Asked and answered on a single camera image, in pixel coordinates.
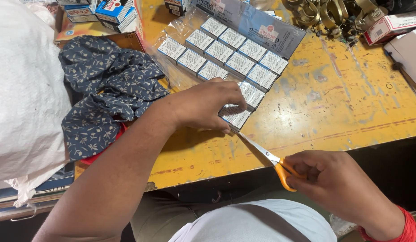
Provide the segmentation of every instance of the red cloth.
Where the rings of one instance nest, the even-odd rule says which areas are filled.
[[[405,216],[405,226],[404,231],[402,232],[399,237],[391,240],[387,240],[385,242],[415,242],[416,241],[416,221],[414,220],[413,216],[407,212],[402,207],[398,206],[401,209],[401,212]],[[370,242],[379,242],[378,240],[372,239],[365,231],[364,228],[359,226],[359,233],[363,239]]]
[[[124,132],[127,130],[127,127],[123,123],[120,123],[120,126],[121,126],[121,128],[120,128],[119,132],[117,133],[117,136],[115,137],[115,141],[117,141],[118,138],[121,135],[123,135]],[[101,155],[104,151],[106,151],[109,148],[109,146],[106,147],[102,152],[98,153],[97,155],[82,159],[81,162],[84,163],[84,164],[92,164],[99,157],[99,155]]]

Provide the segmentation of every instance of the yellow table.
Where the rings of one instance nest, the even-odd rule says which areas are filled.
[[[147,39],[175,18],[163,0],[144,0],[142,8]],[[271,9],[295,22],[280,0]],[[381,46],[359,42],[350,48],[308,32],[289,62],[242,129],[276,156],[306,149],[349,150],[416,136],[416,94],[392,70]],[[166,143],[146,190],[271,165],[259,158],[238,135],[184,128]]]

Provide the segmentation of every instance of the hand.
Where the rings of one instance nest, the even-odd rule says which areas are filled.
[[[402,234],[405,218],[371,181],[360,166],[343,151],[302,151],[286,156],[297,173],[287,183],[327,211],[364,227],[377,240],[395,239]]]
[[[188,126],[230,132],[226,121],[218,116],[225,104],[238,104],[242,110],[247,108],[241,89],[236,82],[213,78],[195,85],[185,91],[171,94],[153,104],[171,113],[176,128]]]

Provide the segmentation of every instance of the white t-shirt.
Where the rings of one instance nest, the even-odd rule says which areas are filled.
[[[301,203],[267,199],[218,208],[184,225],[169,242],[336,242],[329,223]]]

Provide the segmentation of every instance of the red thread bracelet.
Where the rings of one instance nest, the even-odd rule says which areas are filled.
[[[414,220],[413,216],[407,212],[402,207],[398,206],[399,209],[401,209],[401,212],[405,216],[405,226],[404,231],[402,231],[402,234],[399,235],[399,237],[391,240],[387,240],[384,242],[415,242],[416,241],[416,221]],[[378,240],[372,239],[365,231],[364,228],[359,226],[358,231],[363,239],[370,242],[380,242]]]

